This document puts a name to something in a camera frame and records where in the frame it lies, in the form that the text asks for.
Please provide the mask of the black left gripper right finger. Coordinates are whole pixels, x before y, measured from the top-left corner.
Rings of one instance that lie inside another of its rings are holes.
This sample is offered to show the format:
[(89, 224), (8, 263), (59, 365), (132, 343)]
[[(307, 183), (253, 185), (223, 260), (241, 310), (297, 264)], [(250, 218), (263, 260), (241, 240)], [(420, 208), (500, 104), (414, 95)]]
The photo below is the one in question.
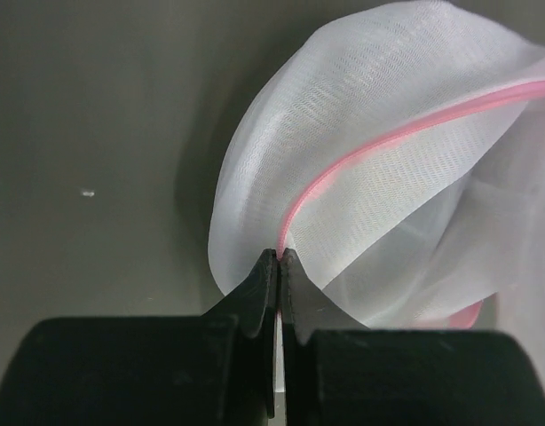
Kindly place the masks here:
[(512, 337), (370, 329), (279, 263), (290, 425), (545, 425), (545, 393)]

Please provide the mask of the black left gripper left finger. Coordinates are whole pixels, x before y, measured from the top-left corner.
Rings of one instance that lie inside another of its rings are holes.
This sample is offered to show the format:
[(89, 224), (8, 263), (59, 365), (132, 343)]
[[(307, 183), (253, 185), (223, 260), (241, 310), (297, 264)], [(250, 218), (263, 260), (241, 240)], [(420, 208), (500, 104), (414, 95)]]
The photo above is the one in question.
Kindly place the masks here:
[(200, 316), (39, 322), (0, 383), (0, 425), (267, 424), (277, 272), (263, 251)]

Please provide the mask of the white mesh laundry bag pink zipper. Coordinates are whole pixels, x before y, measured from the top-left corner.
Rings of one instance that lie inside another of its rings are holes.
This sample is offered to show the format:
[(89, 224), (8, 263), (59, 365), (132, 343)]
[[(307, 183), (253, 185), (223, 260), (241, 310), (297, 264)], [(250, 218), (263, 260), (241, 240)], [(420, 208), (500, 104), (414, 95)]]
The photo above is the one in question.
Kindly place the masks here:
[(446, 1), (319, 28), (258, 93), (220, 170), (224, 293), (264, 249), (369, 327), (470, 327), (545, 288), (545, 45)]

